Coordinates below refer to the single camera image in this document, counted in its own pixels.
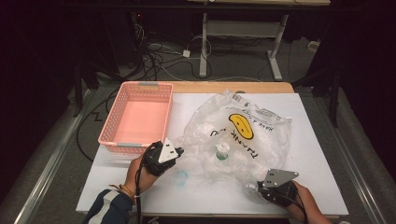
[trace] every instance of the table leg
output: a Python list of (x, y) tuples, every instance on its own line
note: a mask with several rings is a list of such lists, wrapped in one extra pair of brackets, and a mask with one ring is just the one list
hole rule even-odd
[(206, 77), (206, 66), (207, 66), (207, 49), (206, 49), (206, 38), (207, 38), (207, 13), (204, 13), (202, 22), (202, 49), (201, 49), (201, 60), (199, 65), (199, 77)]
[(288, 21), (288, 17), (289, 17), (289, 15), (284, 15), (282, 17), (282, 21), (279, 24), (279, 27), (277, 28), (274, 49), (267, 51), (268, 60), (270, 61), (275, 81), (282, 80), (282, 76), (280, 75), (279, 66), (277, 65), (277, 62), (276, 62), (276, 53), (277, 53), (277, 50), (279, 49), (280, 41), (282, 40), (282, 35), (283, 35), (283, 32), (285, 31), (286, 22)]
[(74, 68), (75, 76), (75, 95), (76, 95), (76, 111), (73, 118), (76, 118), (82, 108), (82, 87), (81, 87), (81, 76), (80, 76), (80, 63), (78, 62)]

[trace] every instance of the white board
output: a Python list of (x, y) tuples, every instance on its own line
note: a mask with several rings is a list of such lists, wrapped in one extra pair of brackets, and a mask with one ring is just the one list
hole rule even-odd
[[(212, 93), (174, 93), (168, 137), (183, 135), (192, 113)], [(328, 216), (348, 214), (329, 164), (296, 93), (243, 94), (260, 108), (292, 118), (290, 150), (282, 169), (300, 174), (295, 180), (310, 188), (320, 210)], [(77, 211), (90, 209), (96, 195), (109, 184), (123, 183), (129, 160), (99, 146), (98, 153), (78, 202)], [(211, 182), (197, 160), (180, 160), (142, 194), (142, 213), (156, 216), (287, 217), (288, 213), (270, 203), (252, 201), (238, 182)]]

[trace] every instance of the pink plastic basket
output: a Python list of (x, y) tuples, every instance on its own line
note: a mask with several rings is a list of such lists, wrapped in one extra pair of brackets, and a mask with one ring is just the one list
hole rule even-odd
[(164, 141), (172, 94), (171, 83), (122, 83), (99, 143), (111, 152), (142, 154), (151, 143)]

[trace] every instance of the clear plastic bag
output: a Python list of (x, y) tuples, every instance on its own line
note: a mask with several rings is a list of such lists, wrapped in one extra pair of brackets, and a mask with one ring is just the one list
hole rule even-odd
[(183, 157), (202, 163), (206, 178), (236, 179), (245, 193), (261, 200), (257, 181), (264, 180), (269, 168), (282, 167), (290, 145), (290, 123), (291, 119), (225, 91), (194, 112), (174, 145), (185, 149)]

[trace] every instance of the cable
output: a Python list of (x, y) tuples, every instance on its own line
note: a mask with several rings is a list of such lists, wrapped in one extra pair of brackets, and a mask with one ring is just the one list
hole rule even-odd
[[(159, 61), (156, 57), (156, 54), (151, 55), (149, 53), (145, 53), (145, 58), (144, 58), (144, 72), (145, 72), (145, 77), (146, 80), (151, 80), (152, 77), (154, 77), (154, 81), (157, 80), (157, 74), (159, 72), (159, 70), (157, 70), (157, 62), (162, 63), (162, 61)], [(151, 62), (151, 66), (146, 66), (146, 62)], [(151, 76), (148, 76), (149, 71), (154, 70), (154, 74)]]
[(136, 26), (140, 28), (139, 31), (138, 31), (139, 33), (137, 35), (137, 39), (139, 39), (140, 38), (140, 34), (142, 34), (142, 40), (140, 41), (139, 46), (137, 46), (138, 48), (140, 48), (140, 46), (142, 46), (142, 44), (143, 44), (143, 39), (145, 39), (145, 30), (139, 24), (136, 24)]
[(244, 78), (244, 79), (254, 80), (257, 82), (262, 82), (261, 80), (253, 78), (253, 77), (223, 77), (223, 78), (213, 79), (213, 80), (209, 80), (209, 81), (222, 81), (222, 80), (233, 79), (233, 78)]
[(178, 80), (178, 81), (188, 81), (188, 80), (184, 80), (184, 79), (181, 79), (181, 78), (178, 78), (178, 77), (174, 77), (171, 73), (168, 72), (168, 70), (166, 70), (166, 69), (165, 69), (164, 67), (162, 67), (162, 66), (161, 66), (161, 69), (162, 69), (163, 71), (165, 71), (170, 77), (174, 78), (175, 80)]
[(170, 68), (170, 67), (172, 67), (172, 66), (175, 66), (176, 64), (179, 64), (179, 63), (188, 63), (188, 64), (190, 65), (190, 67), (191, 67), (192, 76), (195, 77), (193, 65), (192, 65), (192, 63), (189, 63), (189, 62), (178, 62), (178, 63), (174, 63), (174, 64), (169, 65), (169, 66), (167, 66), (167, 67), (162, 67), (162, 69), (163, 69), (163, 70), (166, 70), (167, 68)]
[(76, 142), (77, 142), (77, 146), (78, 146), (78, 150), (81, 152), (81, 154), (90, 162), (93, 162), (93, 159), (91, 159), (91, 157), (89, 157), (84, 150), (82, 149), (80, 143), (79, 143), (79, 138), (78, 138), (78, 134), (79, 134), (79, 130), (81, 129), (82, 125), (84, 124), (84, 122), (87, 120), (87, 118), (93, 113), (93, 111), (95, 111), (97, 108), (99, 108), (99, 106), (101, 106), (102, 104), (106, 103), (106, 112), (107, 114), (109, 113), (108, 110), (108, 101), (115, 98), (116, 96), (113, 96), (113, 94), (118, 91), (120, 88), (116, 88), (113, 92), (111, 92), (108, 96), (107, 99), (105, 99), (104, 101), (102, 101), (101, 103), (99, 103), (99, 105), (97, 105), (93, 110), (90, 111), (90, 113), (88, 113), (88, 115), (82, 120), (82, 122), (78, 125), (77, 128), (77, 132), (76, 132)]
[(170, 47), (167, 47), (167, 46), (165, 46), (165, 45), (163, 45), (163, 44), (161, 44), (161, 45), (160, 45), (160, 44), (148, 44), (148, 47), (149, 47), (150, 45), (161, 46), (159, 49), (154, 50), (154, 51), (159, 51), (159, 50), (162, 49), (162, 48), (166, 48), (166, 49), (172, 50), (172, 52), (161, 51), (161, 53), (173, 53), (173, 54), (182, 55), (181, 53), (177, 52), (175, 49), (172, 49), (172, 48), (170, 48)]
[(259, 69), (259, 71), (257, 71), (257, 78), (258, 78), (258, 79), (260, 79), (260, 71), (263, 70), (264, 68), (266, 68), (266, 67), (271, 63), (271, 61), (272, 61), (273, 59), (271, 59), (264, 67), (262, 67), (261, 69)]
[(302, 6), (302, 4), (297, 2), (297, 0), (294, 0), (294, 2), (297, 3), (297, 5)]
[[(301, 198), (300, 198), (300, 195), (299, 195), (298, 193), (297, 193), (297, 195), (298, 195), (298, 197), (299, 197), (301, 203), (303, 203), (303, 201), (302, 201)], [(303, 205), (300, 205), (299, 203), (297, 203), (296, 201), (294, 201), (294, 200), (291, 199), (291, 198), (286, 197), (285, 195), (278, 194), (277, 196), (278, 196), (278, 197), (281, 197), (281, 198), (283, 198), (283, 199), (285, 199), (285, 200), (287, 200), (287, 201), (289, 201), (289, 202), (291, 202), (291, 203), (294, 203), (298, 208), (300, 208), (300, 210), (301, 210), (301, 211), (303, 212), (303, 214), (304, 214), (304, 224), (308, 224), (308, 215), (306, 214), (304, 204), (303, 204)]]
[(143, 153), (142, 160), (140, 161), (139, 169), (136, 171), (136, 174), (134, 176), (134, 183), (136, 184), (135, 197), (136, 197), (136, 206), (137, 206), (137, 216), (136, 216), (137, 223), (140, 223), (140, 217), (142, 214), (142, 206), (140, 201), (140, 176), (142, 173), (143, 162), (146, 158), (148, 151), (151, 150), (152, 147), (154, 147), (154, 144), (155, 143), (152, 143), (146, 148), (146, 151)]
[(243, 47), (239, 47), (239, 48), (235, 48), (235, 49), (243, 49), (246, 47), (257, 47), (260, 45), (260, 43), (264, 40), (265, 38), (261, 38), (261, 37), (257, 37), (253, 40), (253, 42), (251, 42), (251, 44), (245, 44), (245, 43), (241, 43), (241, 41), (250, 41), (250, 40), (244, 40), (244, 39), (229, 39), (227, 38), (228, 41), (232, 42), (232, 43), (237, 43), (238, 45), (242, 45)]
[(89, 157), (84, 150), (82, 149), (81, 145), (79, 144), (79, 138), (78, 138), (78, 134), (79, 134), (79, 130), (81, 129), (82, 125), (84, 124), (84, 122), (87, 120), (87, 118), (91, 115), (91, 113), (93, 113), (93, 111), (95, 111), (99, 106), (101, 106), (102, 104), (104, 104), (105, 102), (107, 102), (108, 100), (115, 98), (115, 96), (112, 97), (107, 97), (107, 99), (105, 99), (104, 101), (102, 101), (99, 105), (97, 105), (93, 110), (90, 111), (90, 113), (88, 113), (88, 115), (82, 120), (82, 122), (78, 125), (77, 128), (77, 132), (76, 132), (76, 142), (77, 142), (77, 146), (78, 146), (78, 150), (82, 153), (82, 155), (89, 160), (90, 162), (93, 162), (93, 159), (91, 159), (91, 157)]
[(195, 39), (198, 39), (198, 38), (202, 38), (203, 40), (205, 40), (205, 41), (209, 44), (209, 53), (206, 54), (206, 57), (209, 56), (210, 53), (212, 52), (212, 45), (210, 44), (210, 42), (209, 42), (208, 39), (204, 38), (204, 37), (201, 36), (201, 35), (198, 35), (198, 36), (196, 36), (195, 38), (193, 38), (193, 39), (191, 40), (191, 44), (192, 44), (192, 41), (194, 41)]

